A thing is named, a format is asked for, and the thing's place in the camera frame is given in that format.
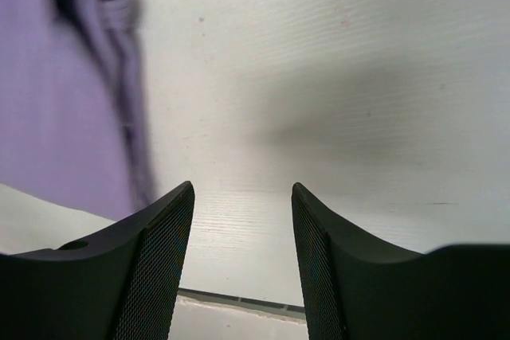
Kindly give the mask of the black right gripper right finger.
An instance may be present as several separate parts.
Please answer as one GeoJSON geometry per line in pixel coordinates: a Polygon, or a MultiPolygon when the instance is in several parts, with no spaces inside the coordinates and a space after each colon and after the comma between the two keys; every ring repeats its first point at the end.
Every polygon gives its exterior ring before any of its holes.
{"type": "Polygon", "coordinates": [[[423,254],[351,223],[300,183],[291,199],[309,338],[508,338],[506,244],[423,254]]]}

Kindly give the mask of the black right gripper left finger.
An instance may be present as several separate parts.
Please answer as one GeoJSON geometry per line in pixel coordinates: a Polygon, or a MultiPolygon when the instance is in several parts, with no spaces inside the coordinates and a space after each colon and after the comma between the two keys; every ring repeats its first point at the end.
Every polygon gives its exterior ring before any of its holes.
{"type": "Polygon", "coordinates": [[[2,338],[167,338],[194,200],[184,182],[91,235],[2,256],[2,338]]]}

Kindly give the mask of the purple t shirt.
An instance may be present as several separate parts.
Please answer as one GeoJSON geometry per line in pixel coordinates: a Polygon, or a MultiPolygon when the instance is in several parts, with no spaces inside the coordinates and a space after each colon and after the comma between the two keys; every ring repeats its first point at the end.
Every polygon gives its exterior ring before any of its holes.
{"type": "Polygon", "coordinates": [[[120,220],[155,200],[137,0],[1,0],[1,181],[120,220]]]}

